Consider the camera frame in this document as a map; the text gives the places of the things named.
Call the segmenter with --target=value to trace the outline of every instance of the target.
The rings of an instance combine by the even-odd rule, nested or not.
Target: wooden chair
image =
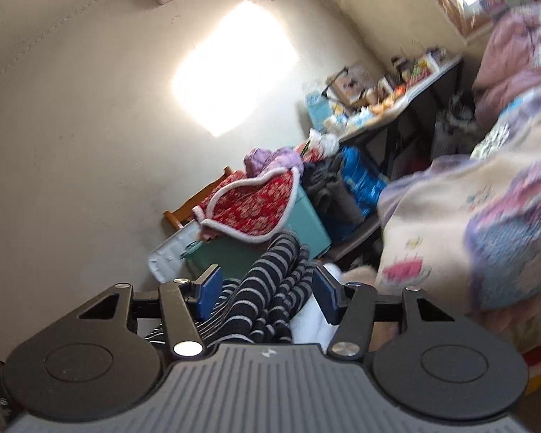
[[[171,212],[171,211],[165,211],[164,217],[168,220],[168,222],[174,226],[174,229],[178,231],[179,229],[182,229],[185,224],[188,222],[194,220],[193,215],[193,207],[200,205],[200,203],[208,197],[208,194],[210,194],[218,184],[220,184],[223,180],[225,180],[228,176],[232,174],[232,169],[230,169],[228,166],[224,168],[224,173],[221,177],[219,177],[214,182],[209,183],[205,188],[203,188],[201,191],[197,192],[195,195],[190,197],[186,202],[183,203],[183,205]]]

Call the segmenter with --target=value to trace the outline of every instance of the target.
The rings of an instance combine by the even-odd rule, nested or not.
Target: black and white striped clothing
[[[197,324],[206,346],[225,341],[292,343],[289,321],[312,293],[314,270],[309,248],[300,244],[296,234],[278,232],[242,282],[223,282],[211,317]],[[159,349],[166,347],[161,326],[145,339]]]

